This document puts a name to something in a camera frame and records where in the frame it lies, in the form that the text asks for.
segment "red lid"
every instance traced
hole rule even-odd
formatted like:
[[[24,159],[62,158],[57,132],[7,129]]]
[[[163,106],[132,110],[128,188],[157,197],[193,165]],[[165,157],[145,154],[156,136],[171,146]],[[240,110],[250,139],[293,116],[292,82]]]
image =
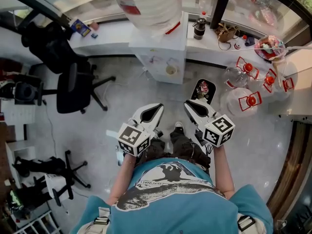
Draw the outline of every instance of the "red lid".
[[[268,77],[265,78],[265,81],[266,81],[267,84],[272,85],[275,82],[275,79],[272,76],[268,76]]]
[[[247,104],[248,104],[249,106],[254,106],[254,105],[256,104],[255,97],[249,96],[249,97],[247,98]]]
[[[246,63],[246,64],[244,65],[244,70],[245,70],[246,72],[250,72],[252,69],[253,69],[253,66],[252,66],[250,63]]]

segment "black pants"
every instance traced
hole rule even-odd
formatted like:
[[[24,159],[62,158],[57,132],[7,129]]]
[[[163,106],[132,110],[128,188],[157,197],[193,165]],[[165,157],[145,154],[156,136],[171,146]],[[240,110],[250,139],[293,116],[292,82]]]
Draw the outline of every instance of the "black pants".
[[[187,138],[179,129],[170,133],[170,139],[174,146],[173,154],[164,152],[165,142],[160,139],[152,139],[151,145],[143,152],[137,165],[158,158],[175,157],[200,165],[209,174],[210,158],[203,153],[196,143]]]

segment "buckle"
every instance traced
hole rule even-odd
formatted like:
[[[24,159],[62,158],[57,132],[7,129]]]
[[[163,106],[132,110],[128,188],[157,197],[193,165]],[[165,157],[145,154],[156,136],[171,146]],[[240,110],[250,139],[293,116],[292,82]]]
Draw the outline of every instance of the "buckle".
[[[109,219],[108,217],[97,217],[94,219],[93,224],[101,224],[101,225],[108,225]]]
[[[255,224],[255,220],[251,216],[241,216],[237,222],[238,228],[241,232]]]

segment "small box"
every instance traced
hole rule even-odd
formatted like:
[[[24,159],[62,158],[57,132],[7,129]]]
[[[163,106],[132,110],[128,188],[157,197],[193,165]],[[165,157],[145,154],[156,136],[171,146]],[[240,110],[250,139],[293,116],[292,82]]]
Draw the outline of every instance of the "small box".
[[[133,156],[139,156],[151,143],[148,133],[126,123],[122,124],[117,139],[119,147]]]
[[[214,121],[208,122],[205,128],[204,139],[219,147],[232,138],[235,125],[226,115],[222,115]]]
[[[93,33],[91,34],[91,37],[95,39],[95,38],[98,37],[98,34],[93,32]]]
[[[74,31],[78,32],[81,34],[83,37],[85,37],[87,34],[91,32],[91,29],[87,25],[85,25],[82,21],[79,19],[75,20],[70,26]]]

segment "cable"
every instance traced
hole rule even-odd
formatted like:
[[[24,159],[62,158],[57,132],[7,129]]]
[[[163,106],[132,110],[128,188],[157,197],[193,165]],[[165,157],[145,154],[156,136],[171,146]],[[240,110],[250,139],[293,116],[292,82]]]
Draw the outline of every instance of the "cable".
[[[72,191],[73,191],[74,193],[76,193],[77,195],[79,195],[79,196],[89,198],[89,197],[88,197],[88,196],[86,196],[86,195],[83,195],[83,194],[80,194],[80,193],[76,192],[74,189],[72,189]]]
[[[53,145],[54,145],[54,155],[55,155],[55,158],[57,158],[57,149],[56,149],[55,139],[54,139],[54,135],[53,135],[53,125],[52,125],[52,121],[50,120],[50,117],[48,114],[47,102],[45,100],[42,100],[42,103],[45,105],[45,111],[47,113],[47,117],[48,117],[48,120],[49,120],[50,125],[51,125],[51,136],[52,136]]]
[[[214,146],[211,145],[211,144],[206,144],[206,145],[205,145],[205,148],[206,148],[206,155],[208,156],[208,155],[211,154],[211,152],[213,151]]]
[[[147,70],[143,70],[143,72],[142,72],[142,73],[141,73],[141,74],[140,74],[137,78],[140,78],[140,77],[141,77],[141,75],[142,75],[143,73],[146,73],[146,71],[147,71]],[[103,93],[102,99],[103,99],[103,100],[106,100],[107,104],[109,104],[108,100],[105,98],[105,95],[106,95],[106,92],[107,92],[107,90],[108,90],[109,86],[110,86],[110,85],[128,86],[128,85],[130,84],[130,82],[131,82],[132,78],[134,78],[134,77],[135,77],[135,76],[131,77],[131,78],[129,79],[129,82],[128,82],[127,84],[116,83],[116,82],[109,83],[109,84],[107,85],[107,87],[105,88],[105,90],[104,90],[104,93]]]

